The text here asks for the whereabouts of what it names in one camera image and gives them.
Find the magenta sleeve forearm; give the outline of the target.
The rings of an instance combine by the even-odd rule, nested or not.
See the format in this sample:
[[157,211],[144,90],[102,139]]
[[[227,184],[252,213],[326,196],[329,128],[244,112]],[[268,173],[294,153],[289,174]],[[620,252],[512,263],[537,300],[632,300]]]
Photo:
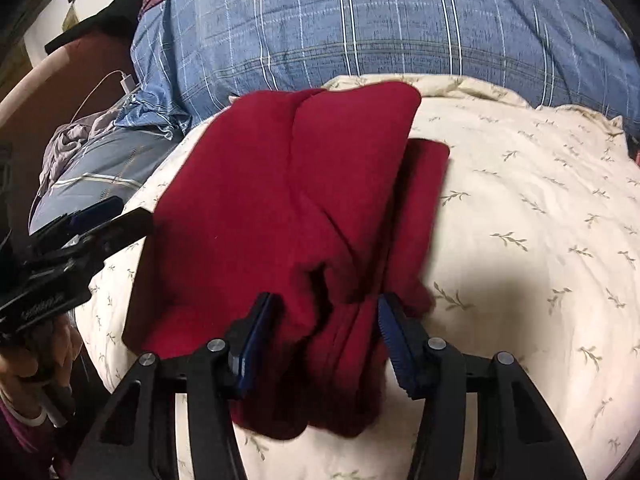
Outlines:
[[49,479],[54,452],[53,427],[39,407],[38,416],[20,414],[1,395],[1,478]]

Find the person's left hand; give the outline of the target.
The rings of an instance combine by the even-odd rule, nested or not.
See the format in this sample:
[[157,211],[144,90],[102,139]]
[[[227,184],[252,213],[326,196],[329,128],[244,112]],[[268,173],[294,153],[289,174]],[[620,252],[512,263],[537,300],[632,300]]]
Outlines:
[[[53,321],[53,334],[48,345],[53,362],[52,384],[62,388],[70,385],[74,361],[79,356],[82,339],[67,314]],[[1,393],[6,404],[26,419],[36,419],[42,412],[39,396],[43,384],[29,384],[26,379],[38,372],[41,359],[29,349],[1,349]]]

